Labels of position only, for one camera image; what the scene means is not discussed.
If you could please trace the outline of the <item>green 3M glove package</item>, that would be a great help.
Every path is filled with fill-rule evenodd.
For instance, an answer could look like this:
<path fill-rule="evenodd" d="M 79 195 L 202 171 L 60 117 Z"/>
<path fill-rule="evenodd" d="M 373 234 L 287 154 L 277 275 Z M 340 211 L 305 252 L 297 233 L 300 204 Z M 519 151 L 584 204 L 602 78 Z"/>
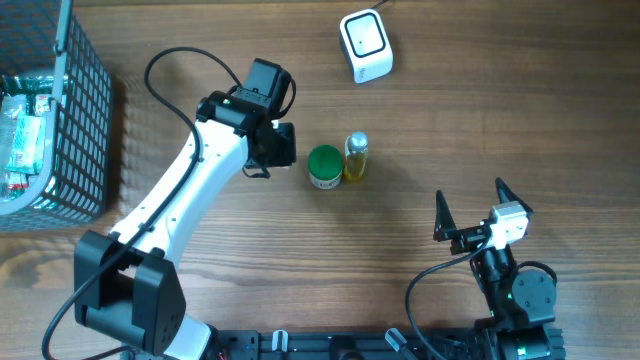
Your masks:
<path fill-rule="evenodd" d="M 15 75 L 2 75 L 1 85 L 4 95 L 53 94 L 58 80 L 52 69 L 35 69 Z"/>

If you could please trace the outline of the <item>red snack bar wrapper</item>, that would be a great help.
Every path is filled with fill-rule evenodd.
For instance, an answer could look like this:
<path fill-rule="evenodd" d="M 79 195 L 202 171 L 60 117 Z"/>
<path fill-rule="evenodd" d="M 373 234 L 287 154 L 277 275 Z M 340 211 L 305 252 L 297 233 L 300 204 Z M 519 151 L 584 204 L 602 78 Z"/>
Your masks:
<path fill-rule="evenodd" d="M 29 187 L 28 176 L 20 172 L 1 172 L 1 192 L 9 196 L 15 192 L 24 193 Z"/>

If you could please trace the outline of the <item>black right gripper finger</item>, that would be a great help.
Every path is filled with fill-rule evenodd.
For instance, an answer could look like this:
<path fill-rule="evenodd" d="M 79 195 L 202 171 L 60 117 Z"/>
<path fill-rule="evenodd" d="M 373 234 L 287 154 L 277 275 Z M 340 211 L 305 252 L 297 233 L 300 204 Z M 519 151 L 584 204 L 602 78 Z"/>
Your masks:
<path fill-rule="evenodd" d="M 436 216 L 434 223 L 435 240 L 449 240 L 457 231 L 457 226 L 451 215 L 444 193 L 441 190 L 436 192 Z"/>
<path fill-rule="evenodd" d="M 527 205 L 520 197 L 518 197 L 500 177 L 495 179 L 495 186 L 498 195 L 498 199 L 501 204 L 509 202 L 518 202 L 528 215 L 533 214 L 533 209 Z"/>

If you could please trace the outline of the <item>green lid jar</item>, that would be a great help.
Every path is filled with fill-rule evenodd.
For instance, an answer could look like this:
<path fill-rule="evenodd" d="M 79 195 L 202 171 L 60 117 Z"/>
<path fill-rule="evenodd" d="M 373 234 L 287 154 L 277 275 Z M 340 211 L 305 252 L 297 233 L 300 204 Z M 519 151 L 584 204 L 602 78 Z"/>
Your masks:
<path fill-rule="evenodd" d="M 343 173 L 343 159 L 340 151 L 332 145 L 315 147 L 308 159 L 311 183 L 318 189 L 329 190 L 339 185 Z"/>

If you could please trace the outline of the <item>yellow liquid bottle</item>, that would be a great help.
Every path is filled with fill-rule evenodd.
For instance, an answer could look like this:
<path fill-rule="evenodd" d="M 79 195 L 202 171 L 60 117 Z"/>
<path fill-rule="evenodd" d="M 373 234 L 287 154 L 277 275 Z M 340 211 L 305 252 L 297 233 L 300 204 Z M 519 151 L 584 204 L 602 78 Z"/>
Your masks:
<path fill-rule="evenodd" d="M 369 141 L 364 132 L 357 131 L 346 138 L 344 176 L 348 181 L 358 181 L 364 175 L 368 149 Z"/>

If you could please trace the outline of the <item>teal snack bar wrapper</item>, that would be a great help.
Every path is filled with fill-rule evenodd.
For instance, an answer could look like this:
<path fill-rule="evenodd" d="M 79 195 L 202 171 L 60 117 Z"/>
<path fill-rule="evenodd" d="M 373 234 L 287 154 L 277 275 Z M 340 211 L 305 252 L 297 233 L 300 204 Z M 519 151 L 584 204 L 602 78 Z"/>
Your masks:
<path fill-rule="evenodd" d="M 46 119 L 20 114 L 14 133 L 7 168 L 12 172 L 37 175 L 44 162 Z"/>

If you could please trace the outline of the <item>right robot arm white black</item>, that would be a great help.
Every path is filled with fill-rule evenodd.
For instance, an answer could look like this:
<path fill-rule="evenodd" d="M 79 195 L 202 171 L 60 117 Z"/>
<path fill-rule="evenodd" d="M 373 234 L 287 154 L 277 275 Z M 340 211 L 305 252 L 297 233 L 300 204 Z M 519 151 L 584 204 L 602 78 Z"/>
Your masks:
<path fill-rule="evenodd" d="M 449 241 L 453 255 L 467 260 L 490 316 L 471 330 L 479 359 L 564 359 L 562 331 L 552 326 L 557 274 L 538 261 L 517 262 L 511 245 L 527 235 L 533 210 L 498 178 L 499 203 L 479 225 L 456 226 L 442 191 L 436 192 L 434 239 Z"/>

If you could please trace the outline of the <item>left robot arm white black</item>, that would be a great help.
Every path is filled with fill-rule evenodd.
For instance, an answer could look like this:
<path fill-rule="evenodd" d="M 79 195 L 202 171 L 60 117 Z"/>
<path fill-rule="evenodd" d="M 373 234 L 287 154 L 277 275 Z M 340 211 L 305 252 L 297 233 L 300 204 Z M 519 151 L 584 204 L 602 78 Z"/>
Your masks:
<path fill-rule="evenodd" d="M 237 173 L 267 179 L 296 161 L 295 130 L 280 124 L 296 85 L 255 59 L 247 79 L 205 97 L 190 135 L 144 200 L 106 235 L 86 232 L 74 252 L 68 306 L 78 324 L 144 358 L 217 359 L 217 330 L 187 315 L 177 268 L 219 192 Z"/>

